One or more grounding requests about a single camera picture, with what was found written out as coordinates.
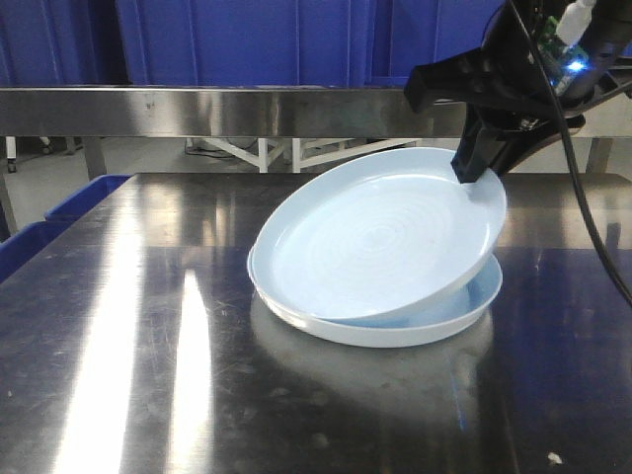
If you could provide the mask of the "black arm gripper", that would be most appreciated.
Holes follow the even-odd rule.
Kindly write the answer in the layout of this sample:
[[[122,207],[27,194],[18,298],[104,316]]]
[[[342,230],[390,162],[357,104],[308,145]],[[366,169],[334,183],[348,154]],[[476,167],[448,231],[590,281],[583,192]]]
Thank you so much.
[[[569,140],[583,110],[621,90],[611,71],[630,41],[628,1],[508,1],[480,48],[414,66],[404,96],[414,113],[477,105],[451,161],[459,183],[475,183]]]

